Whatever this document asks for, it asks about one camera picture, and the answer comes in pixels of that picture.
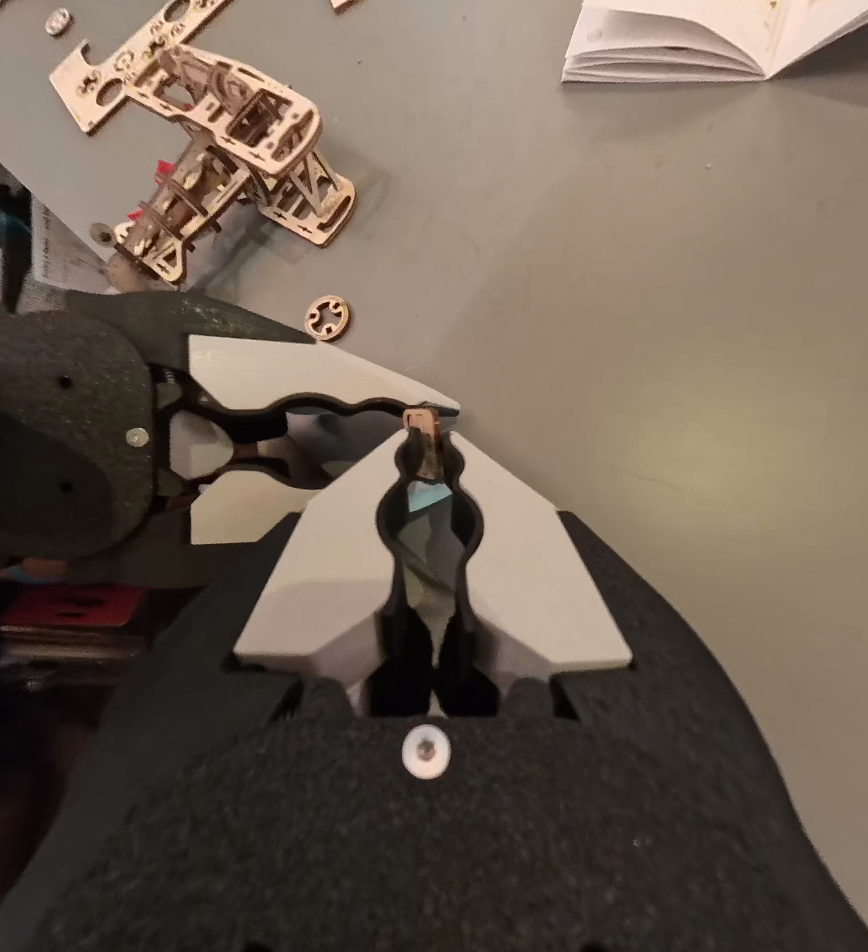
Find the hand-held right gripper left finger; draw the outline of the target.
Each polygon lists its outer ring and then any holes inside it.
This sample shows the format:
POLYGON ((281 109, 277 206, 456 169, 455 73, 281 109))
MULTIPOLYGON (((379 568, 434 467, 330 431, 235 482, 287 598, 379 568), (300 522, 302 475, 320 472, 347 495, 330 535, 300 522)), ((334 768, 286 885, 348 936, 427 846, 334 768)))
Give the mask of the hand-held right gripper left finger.
POLYGON ((392 435, 307 504, 237 638, 242 665, 415 703, 416 615, 378 528, 408 439, 392 435))

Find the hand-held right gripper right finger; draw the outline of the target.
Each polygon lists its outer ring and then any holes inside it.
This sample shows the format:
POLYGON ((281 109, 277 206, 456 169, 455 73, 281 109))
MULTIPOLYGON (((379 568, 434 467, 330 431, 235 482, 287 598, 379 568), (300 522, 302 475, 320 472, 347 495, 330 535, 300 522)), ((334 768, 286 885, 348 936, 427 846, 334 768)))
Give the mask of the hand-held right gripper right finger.
POLYGON ((463 649, 501 695, 627 668, 633 653, 557 506, 459 433, 444 439, 463 649))

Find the wooden model assembly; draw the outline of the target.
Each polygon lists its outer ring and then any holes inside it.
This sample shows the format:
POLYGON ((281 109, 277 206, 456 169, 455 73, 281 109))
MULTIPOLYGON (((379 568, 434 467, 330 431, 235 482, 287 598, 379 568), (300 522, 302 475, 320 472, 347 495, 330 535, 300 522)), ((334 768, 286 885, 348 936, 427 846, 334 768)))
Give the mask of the wooden model assembly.
POLYGON ((222 229, 235 204, 316 246, 331 244, 351 218, 354 184, 318 143, 322 118, 296 90, 239 61, 181 44, 163 54, 129 98, 179 125, 188 145, 156 191, 124 222, 107 262, 116 292, 178 290, 188 257, 222 229))

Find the small wooden model part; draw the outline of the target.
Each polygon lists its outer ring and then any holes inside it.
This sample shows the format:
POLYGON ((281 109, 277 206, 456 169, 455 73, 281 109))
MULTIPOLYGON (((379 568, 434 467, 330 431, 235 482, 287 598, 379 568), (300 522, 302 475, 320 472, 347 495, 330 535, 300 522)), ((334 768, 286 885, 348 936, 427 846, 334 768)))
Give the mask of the small wooden model part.
POLYGON ((440 413, 434 408, 416 407, 404 410, 403 424, 408 432, 413 462, 408 473, 418 482, 443 482, 443 439, 440 413))

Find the laser-cut wooden parts sheet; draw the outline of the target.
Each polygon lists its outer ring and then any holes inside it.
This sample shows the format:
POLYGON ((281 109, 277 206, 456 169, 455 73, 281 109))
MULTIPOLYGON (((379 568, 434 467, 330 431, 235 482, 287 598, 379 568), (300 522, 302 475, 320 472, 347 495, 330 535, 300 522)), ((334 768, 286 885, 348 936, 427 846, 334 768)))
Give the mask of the laser-cut wooden parts sheet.
POLYGON ((79 130, 95 134, 127 101, 160 57, 193 39, 229 1, 165 2, 103 58, 83 39, 49 74, 49 82, 79 130))

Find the white instruction booklet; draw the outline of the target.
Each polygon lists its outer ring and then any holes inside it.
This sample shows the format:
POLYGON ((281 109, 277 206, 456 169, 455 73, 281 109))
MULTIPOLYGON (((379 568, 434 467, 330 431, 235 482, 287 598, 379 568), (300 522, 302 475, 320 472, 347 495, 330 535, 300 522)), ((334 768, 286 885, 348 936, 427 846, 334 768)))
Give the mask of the white instruction booklet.
POLYGON ((868 1, 587 1, 561 82, 767 81, 868 26, 868 1))

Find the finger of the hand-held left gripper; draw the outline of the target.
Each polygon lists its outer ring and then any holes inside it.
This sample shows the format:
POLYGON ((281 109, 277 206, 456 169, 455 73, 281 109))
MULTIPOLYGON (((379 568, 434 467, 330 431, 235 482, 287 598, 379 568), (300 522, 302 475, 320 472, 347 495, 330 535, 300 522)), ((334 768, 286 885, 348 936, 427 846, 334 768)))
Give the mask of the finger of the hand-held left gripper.
POLYGON ((284 517, 302 513, 333 481, 323 468, 293 473, 278 457, 240 459, 224 467, 190 505, 189 543, 260 541, 284 517))
POLYGON ((192 413, 238 442, 284 435, 286 416, 325 411, 342 418, 421 408, 457 418, 461 404, 412 378, 326 344, 190 335, 192 413))

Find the red box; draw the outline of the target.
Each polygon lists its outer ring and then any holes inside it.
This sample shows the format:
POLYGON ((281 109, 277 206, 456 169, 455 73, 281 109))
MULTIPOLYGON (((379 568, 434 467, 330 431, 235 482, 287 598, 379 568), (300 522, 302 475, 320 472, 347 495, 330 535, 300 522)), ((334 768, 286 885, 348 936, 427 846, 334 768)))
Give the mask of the red box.
POLYGON ((122 585, 28 588, 0 615, 4 634, 64 631, 147 636, 151 629, 148 590, 122 585))

